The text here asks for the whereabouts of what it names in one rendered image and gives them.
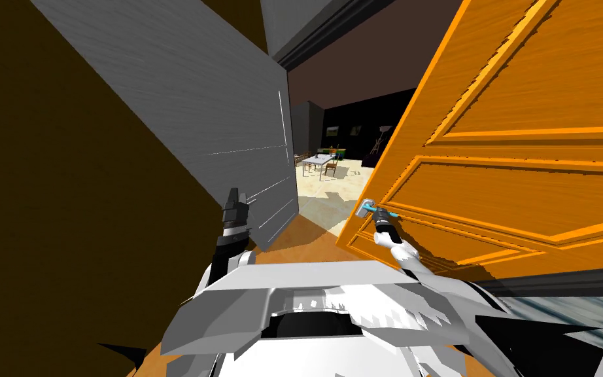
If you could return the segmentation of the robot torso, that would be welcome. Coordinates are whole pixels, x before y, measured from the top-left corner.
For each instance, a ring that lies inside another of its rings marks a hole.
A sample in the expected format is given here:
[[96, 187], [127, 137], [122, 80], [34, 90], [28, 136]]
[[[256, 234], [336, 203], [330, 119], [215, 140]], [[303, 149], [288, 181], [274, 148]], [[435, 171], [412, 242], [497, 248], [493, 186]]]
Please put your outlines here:
[[239, 266], [179, 308], [165, 377], [486, 376], [421, 279], [365, 260]]

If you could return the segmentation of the tripod floor lamp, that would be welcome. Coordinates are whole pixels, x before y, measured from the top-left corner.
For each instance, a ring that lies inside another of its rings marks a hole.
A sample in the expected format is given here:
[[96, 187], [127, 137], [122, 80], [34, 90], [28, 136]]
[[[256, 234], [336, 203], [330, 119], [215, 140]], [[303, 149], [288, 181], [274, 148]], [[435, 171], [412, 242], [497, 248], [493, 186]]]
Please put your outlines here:
[[392, 126], [380, 126], [379, 135], [375, 140], [373, 149], [370, 151], [370, 155], [380, 155], [387, 142], [385, 141], [385, 134], [392, 128]]

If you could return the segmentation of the orange panelled door leaf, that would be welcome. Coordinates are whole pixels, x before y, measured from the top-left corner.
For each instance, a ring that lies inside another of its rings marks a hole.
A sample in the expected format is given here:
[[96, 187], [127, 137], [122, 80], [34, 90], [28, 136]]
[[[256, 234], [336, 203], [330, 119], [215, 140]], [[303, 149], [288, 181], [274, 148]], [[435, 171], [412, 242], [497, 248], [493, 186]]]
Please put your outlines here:
[[463, 0], [360, 197], [443, 276], [603, 269], [603, 0]]

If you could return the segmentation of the white dining table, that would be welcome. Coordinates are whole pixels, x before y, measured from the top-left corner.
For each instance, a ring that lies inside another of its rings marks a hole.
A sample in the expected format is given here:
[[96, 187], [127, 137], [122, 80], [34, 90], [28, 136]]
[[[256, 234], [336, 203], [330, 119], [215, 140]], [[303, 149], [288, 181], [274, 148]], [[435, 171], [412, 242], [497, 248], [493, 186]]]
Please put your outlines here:
[[320, 170], [320, 177], [319, 177], [319, 181], [322, 181], [322, 172], [323, 169], [325, 167], [325, 165], [327, 165], [327, 163], [329, 163], [331, 160], [335, 159], [335, 155], [334, 154], [314, 154], [313, 156], [310, 156], [309, 158], [306, 158], [304, 160], [302, 160], [302, 176], [305, 177], [305, 173], [306, 173], [306, 165], [312, 165], [312, 166], [317, 166], [318, 169]]

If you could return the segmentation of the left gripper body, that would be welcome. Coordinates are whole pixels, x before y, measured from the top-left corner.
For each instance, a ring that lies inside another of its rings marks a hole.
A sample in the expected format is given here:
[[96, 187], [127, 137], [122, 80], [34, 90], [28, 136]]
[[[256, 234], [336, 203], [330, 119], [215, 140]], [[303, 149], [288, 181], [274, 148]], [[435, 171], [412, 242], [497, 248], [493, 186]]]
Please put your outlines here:
[[249, 205], [244, 202], [227, 202], [223, 209], [223, 233], [244, 231], [249, 218]]

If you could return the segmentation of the silver and cyan door handle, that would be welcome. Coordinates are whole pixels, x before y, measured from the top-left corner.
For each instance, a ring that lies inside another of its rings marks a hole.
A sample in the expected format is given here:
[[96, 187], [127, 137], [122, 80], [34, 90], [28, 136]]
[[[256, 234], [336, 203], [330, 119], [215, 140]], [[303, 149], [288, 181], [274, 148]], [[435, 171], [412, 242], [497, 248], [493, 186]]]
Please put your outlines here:
[[[361, 201], [361, 204], [360, 204], [359, 208], [356, 211], [356, 216], [360, 217], [360, 218], [366, 217], [367, 214], [370, 214], [370, 215], [373, 216], [373, 212], [375, 211], [375, 209], [377, 207], [378, 206], [376, 206], [375, 200], [363, 199]], [[397, 218], [397, 217], [399, 217], [399, 215], [397, 213], [393, 213], [393, 212], [390, 212], [390, 211], [388, 211], [388, 212], [390, 213], [390, 218]]]

